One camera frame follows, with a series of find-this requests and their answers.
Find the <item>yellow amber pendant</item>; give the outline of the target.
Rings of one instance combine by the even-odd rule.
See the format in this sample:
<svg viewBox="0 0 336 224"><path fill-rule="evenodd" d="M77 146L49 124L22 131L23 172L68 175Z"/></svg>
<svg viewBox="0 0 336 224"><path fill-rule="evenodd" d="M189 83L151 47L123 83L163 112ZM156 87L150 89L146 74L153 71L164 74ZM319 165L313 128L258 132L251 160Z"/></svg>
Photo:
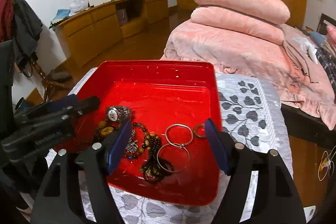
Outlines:
<svg viewBox="0 0 336 224"><path fill-rule="evenodd" d="M98 136L99 137L106 137L118 130L118 125L115 122L111 122L110 120L106 119L100 121L98 123Z"/></svg>

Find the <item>silver metal watch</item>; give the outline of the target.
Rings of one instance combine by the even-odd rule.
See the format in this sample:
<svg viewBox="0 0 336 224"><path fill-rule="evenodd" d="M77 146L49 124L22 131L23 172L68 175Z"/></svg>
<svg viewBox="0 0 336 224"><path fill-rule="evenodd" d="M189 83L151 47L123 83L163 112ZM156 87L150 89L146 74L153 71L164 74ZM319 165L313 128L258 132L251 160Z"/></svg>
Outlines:
<svg viewBox="0 0 336 224"><path fill-rule="evenodd" d="M106 110L107 118L111 122L122 123L124 120L132 118L132 110L126 106L110 106Z"/></svg>

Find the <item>silver ornate charm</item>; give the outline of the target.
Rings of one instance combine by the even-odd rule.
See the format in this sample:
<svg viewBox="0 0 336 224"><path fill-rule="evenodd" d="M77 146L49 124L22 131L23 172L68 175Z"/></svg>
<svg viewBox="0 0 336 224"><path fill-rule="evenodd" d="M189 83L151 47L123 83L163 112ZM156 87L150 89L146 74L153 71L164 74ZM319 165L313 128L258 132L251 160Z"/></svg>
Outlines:
<svg viewBox="0 0 336 224"><path fill-rule="evenodd" d="M125 147L125 154L128 156L134 156L138 152L138 140L135 138L136 131L134 129L131 130L130 138Z"/></svg>

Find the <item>wooden coat stand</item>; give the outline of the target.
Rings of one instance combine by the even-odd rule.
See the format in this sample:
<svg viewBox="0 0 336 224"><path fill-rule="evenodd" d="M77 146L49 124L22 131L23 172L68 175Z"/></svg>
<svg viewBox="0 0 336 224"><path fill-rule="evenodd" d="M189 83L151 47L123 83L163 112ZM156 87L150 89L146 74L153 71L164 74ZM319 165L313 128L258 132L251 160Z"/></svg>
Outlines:
<svg viewBox="0 0 336 224"><path fill-rule="evenodd" d="M67 83L72 80L72 76L67 71L56 72L52 70L47 75L37 63L37 60L33 58L30 59L30 65L42 79L42 85L45 89L43 94L44 102L48 102L54 92L69 89Z"/></svg>

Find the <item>wooden sideboard cabinet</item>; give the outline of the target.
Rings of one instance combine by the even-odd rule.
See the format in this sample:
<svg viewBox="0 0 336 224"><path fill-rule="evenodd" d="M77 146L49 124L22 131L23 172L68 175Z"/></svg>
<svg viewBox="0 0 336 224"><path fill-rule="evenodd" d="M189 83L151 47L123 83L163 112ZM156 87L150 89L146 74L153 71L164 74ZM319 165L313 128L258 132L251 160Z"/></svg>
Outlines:
<svg viewBox="0 0 336 224"><path fill-rule="evenodd" d="M82 67L112 45L169 16L167 0L115 0L52 27L66 58Z"/></svg>

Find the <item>blue cloth on cabinet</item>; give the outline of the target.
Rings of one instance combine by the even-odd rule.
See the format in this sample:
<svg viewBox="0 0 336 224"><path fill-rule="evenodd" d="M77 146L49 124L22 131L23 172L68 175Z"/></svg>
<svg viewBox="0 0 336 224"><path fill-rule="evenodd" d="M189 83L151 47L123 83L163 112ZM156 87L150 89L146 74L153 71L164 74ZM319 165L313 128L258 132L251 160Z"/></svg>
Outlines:
<svg viewBox="0 0 336 224"><path fill-rule="evenodd" d="M71 11L69 9L59 9L56 16L51 20L49 29L69 18Z"/></svg>

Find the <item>red metal tin box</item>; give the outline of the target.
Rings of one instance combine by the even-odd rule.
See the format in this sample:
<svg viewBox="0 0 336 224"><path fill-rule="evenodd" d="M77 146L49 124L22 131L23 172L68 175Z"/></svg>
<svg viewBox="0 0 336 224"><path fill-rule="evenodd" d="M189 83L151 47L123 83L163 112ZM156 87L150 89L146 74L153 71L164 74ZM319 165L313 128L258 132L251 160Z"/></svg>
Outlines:
<svg viewBox="0 0 336 224"><path fill-rule="evenodd" d="M219 168L203 130L191 130L207 119L221 127L221 111L214 68L209 63L186 61L106 61L85 82L79 99L100 98L100 107L80 118L75 136L62 144L70 152L86 149L109 106L133 110L133 121L143 124L162 141L162 158L175 173L156 183L139 172L148 155L122 158L108 176L111 186L170 203L205 206L218 192Z"/></svg>

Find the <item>hanging dark clothes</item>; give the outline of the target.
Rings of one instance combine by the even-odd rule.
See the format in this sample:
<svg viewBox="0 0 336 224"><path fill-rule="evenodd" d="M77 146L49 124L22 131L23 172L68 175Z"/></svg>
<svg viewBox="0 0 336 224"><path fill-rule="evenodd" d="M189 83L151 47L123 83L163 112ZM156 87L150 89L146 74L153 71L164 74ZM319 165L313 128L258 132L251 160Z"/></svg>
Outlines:
<svg viewBox="0 0 336 224"><path fill-rule="evenodd" d="M36 61L43 23L25 0L1 0L1 42L13 41L17 69Z"/></svg>

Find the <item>white plastic bag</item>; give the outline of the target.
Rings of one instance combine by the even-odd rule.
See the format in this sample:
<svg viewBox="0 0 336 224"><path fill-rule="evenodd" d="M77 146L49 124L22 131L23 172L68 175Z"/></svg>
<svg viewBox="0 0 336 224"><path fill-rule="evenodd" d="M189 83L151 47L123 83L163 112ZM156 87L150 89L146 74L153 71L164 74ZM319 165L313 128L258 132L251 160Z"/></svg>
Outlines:
<svg viewBox="0 0 336 224"><path fill-rule="evenodd" d="M69 16L74 16L89 7L89 0L72 0Z"/></svg>

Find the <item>pink quilt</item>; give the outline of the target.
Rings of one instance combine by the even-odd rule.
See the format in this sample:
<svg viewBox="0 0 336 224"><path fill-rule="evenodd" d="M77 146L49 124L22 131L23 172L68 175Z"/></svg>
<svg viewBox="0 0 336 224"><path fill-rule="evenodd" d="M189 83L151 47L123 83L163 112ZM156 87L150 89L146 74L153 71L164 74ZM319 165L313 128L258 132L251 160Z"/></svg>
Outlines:
<svg viewBox="0 0 336 224"><path fill-rule="evenodd" d="M312 83L282 46L187 20L171 32L162 59L209 62L220 73L266 79L282 102L335 129L335 96L326 72L317 65Z"/></svg>

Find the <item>plaid folded clothes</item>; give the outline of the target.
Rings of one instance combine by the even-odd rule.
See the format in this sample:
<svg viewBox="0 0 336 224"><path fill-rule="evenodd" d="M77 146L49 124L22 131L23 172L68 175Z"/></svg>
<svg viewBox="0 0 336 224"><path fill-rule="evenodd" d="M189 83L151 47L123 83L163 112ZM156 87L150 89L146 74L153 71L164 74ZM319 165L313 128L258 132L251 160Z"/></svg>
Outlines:
<svg viewBox="0 0 336 224"><path fill-rule="evenodd" d="M326 52L324 49L319 48L315 54L319 63L322 65L327 77L331 83L333 90L335 91L336 85L336 67L335 67L335 57Z"/></svg>

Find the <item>lower pink pillow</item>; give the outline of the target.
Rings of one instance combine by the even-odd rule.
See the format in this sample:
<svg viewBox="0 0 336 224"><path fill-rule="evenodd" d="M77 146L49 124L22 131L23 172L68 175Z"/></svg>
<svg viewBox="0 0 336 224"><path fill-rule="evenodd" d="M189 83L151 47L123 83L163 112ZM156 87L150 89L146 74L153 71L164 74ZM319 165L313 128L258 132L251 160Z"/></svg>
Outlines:
<svg viewBox="0 0 336 224"><path fill-rule="evenodd" d="M199 6L192 12L191 21L210 27L240 32L279 46L285 40L284 32L278 25L223 7Z"/></svg>

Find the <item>pink folded clothes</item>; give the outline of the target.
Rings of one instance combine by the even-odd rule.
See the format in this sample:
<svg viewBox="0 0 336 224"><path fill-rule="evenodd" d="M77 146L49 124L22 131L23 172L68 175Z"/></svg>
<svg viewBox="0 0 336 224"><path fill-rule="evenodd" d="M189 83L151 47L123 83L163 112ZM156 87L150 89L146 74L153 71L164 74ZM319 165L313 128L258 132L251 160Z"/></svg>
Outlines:
<svg viewBox="0 0 336 224"><path fill-rule="evenodd" d="M332 25L327 25L326 26L327 30L327 42L330 44L332 49L336 51L336 27Z"/></svg>

